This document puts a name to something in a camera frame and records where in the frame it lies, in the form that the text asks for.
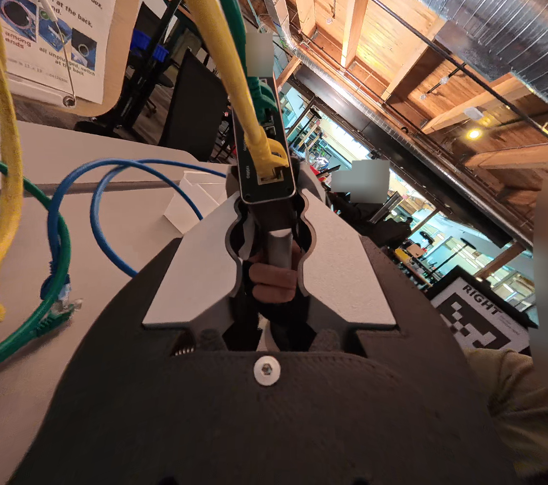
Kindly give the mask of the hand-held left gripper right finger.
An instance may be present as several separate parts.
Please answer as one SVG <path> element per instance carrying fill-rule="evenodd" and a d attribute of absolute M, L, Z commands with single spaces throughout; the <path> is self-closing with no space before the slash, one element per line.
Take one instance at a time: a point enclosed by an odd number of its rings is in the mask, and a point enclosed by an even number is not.
<path fill-rule="evenodd" d="M 335 331 L 391 331 L 396 319 L 374 273 L 362 238 L 310 190 L 302 189 L 301 219 L 311 245 L 299 262 L 299 287 L 308 297 L 307 325 Z"/>

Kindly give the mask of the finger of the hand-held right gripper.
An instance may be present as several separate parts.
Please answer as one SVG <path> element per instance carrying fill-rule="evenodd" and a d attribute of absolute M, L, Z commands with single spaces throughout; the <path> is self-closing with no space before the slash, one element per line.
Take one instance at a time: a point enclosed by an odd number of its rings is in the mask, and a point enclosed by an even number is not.
<path fill-rule="evenodd" d="M 232 165 L 227 171 L 225 190 L 228 200 L 236 206 L 241 200 L 241 187 L 239 183 L 239 172 L 236 165 Z"/>
<path fill-rule="evenodd" d="M 321 182 L 313 173 L 310 164 L 304 159 L 295 160 L 295 181 L 297 184 L 297 195 L 295 196 L 295 210 L 299 217 L 304 208 L 305 202 L 302 198 L 301 192 L 306 189 L 312 196 L 316 197 L 321 203 L 325 205 L 330 211 L 338 215 L 338 212 L 333 207 L 330 199 L 327 197 L 327 191 Z"/>

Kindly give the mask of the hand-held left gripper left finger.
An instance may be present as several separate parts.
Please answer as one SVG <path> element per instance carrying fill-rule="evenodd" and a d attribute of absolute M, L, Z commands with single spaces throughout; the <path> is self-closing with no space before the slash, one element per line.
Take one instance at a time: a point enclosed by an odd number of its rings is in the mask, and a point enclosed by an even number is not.
<path fill-rule="evenodd" d="M 197 338 L 205 330 L 223 335 L 232 326 L 247 218 L 236 192 L 183 236 L 142 320 L 146 330 L 186 329 Z"/>

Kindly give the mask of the black network switch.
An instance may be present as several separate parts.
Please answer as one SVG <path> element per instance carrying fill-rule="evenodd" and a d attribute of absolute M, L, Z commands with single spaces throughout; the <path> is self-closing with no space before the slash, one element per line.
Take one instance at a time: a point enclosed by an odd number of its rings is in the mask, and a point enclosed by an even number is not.
<path fill-rule="evenodd" d="M 268 208 L 290 208 L 291 200 L 297 192 L 297 186 L 280 111 L 275 77 L 260 78 L 260 82 L 266 84 L 273 93 L 277 111 L 267 107 L 265 118 L 258 121 L 258 125 L 265 133 L 265 137 L 275 142 L 272 155 L 281 155 L 279 148 L 283 149 L 288 162 L 287 166 L 276 166 L 271 174 L 265 177 L 258 175 L 236 110 L 232 111 L 232 119 L 237 159 L 237 173 L 234 176 L 238 180 L 240 198 L 247 206 L 264 212 Z"/>

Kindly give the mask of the person's right hand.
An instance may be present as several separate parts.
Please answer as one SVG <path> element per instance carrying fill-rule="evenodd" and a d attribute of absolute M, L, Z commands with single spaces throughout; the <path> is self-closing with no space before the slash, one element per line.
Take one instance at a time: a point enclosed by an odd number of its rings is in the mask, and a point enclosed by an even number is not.
<path fill-rule="evenodd" d="M 292 301 L 297 293 L 301 256 L 300 247 L 294 243 L 289 269 L 268 264 L 261 253 L 250 257 L 249 278 L 253 285 L 253 297 L 265 304 L 285 304 Z"/>

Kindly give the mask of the white board stand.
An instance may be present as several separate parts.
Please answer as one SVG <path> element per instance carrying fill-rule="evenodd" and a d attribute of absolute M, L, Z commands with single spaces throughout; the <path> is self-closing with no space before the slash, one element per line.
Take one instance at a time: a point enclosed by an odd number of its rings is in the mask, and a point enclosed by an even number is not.
<path fill-rule="evenodd" d="M 225 184 L 224 175 L 186 169 L 179 187 L 205 218 L 227 199 Z M 164 216 L 182 235 L 200 221 L 190 203 L 178 192 L 172 197 Z"/>

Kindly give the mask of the black chair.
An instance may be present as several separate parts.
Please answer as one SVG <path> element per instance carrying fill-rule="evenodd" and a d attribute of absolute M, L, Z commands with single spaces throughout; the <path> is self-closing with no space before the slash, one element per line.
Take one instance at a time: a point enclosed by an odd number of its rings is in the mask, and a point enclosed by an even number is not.
<path fill-rule="evenodd" d="M 190 50 L 182 58 L 158 146 L 208 161 L 228 109 L 223 83 Z"/>

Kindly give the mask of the black steel beam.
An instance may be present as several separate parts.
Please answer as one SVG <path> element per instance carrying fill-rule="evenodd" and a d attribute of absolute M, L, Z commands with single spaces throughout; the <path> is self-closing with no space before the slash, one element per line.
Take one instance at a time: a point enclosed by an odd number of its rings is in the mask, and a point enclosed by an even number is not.
<path fill-rule="evenodd" d="M 442 159 L 423 151 L 402 129 L 391 127 L 380 113 L 340 88 L 326 71 L 303 63 L 294 78 L 299 89 L 312 92 L 319 105 L 325 105 L 344 127 L 379 151 L 418 192 L 441 207 L 447 218 L 476 229 L 497 247 L 515 240 L 526 249 L 533 248 L 529 229 L 519 227 L 517 219 L 467 185 Z"/>

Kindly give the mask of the blue storage bin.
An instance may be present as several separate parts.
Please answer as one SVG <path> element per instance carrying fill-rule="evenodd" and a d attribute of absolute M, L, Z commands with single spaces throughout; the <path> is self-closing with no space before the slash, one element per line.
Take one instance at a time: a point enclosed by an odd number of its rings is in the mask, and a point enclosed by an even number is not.
<path fill-rule="evenodd" d="M 151 42 L 151 37 L 145 34 L 139 29 L 133 29 L 132 39 L 130 42 L 129 50 L 134 51 L 147 51 Z M 152 58 L 159 62 L 164 62 L 166 57 L 168 57 L 168 50 L 161 45 L 156 45 Z"/>

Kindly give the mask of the wooden display board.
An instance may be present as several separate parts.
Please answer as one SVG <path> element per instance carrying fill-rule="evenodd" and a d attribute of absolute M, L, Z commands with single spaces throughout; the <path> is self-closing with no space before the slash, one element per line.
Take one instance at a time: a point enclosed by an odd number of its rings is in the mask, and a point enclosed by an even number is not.
<path fill-rule="evenodd" d="M 71 112 L 79 116 L 91 117 L 99 116 L 109 111 L 120 98 L 122 83 L 126 71 L 126 61 L 129 53 L 130 41 L 136 16 L 139 10 L 140 0 L 116 0 L 113 10 L 112 23 L 107 42 L 105 78 L 104 78 L 104 97 L 101 104 L 79 100 L 74 108 L 65 108 L 57 105 L 41 103 L 36 100 L 27 100 L 39 103 L 46 107 Z M 2 36 L 1 27 L 1 115 L 4 116 L 9 108 L 13 95 L 8 87 L 8 80 L 5 70 L 5 44 Z"/>

